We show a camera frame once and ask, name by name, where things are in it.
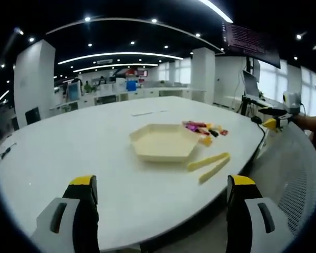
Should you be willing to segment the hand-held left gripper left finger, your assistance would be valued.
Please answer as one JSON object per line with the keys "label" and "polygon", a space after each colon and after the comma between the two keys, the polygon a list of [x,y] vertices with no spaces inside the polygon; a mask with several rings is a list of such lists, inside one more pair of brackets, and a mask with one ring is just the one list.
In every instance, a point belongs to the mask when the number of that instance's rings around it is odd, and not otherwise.
{"label": "hand-held left gripper left finger", "polygon": [[36,219],[32,241],[40,252],[99,252],[95,175],[73,179]]}

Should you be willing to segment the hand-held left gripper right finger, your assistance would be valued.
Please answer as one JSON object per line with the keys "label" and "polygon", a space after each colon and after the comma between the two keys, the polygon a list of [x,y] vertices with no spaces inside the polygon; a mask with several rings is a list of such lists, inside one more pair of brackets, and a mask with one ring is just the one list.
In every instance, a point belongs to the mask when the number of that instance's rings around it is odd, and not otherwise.
{"label": "hand-held left gripper right finger", "polygon": [[226,252],[283,252],[289,244],[285,213],[263,197],[255,182],[228,176]]}

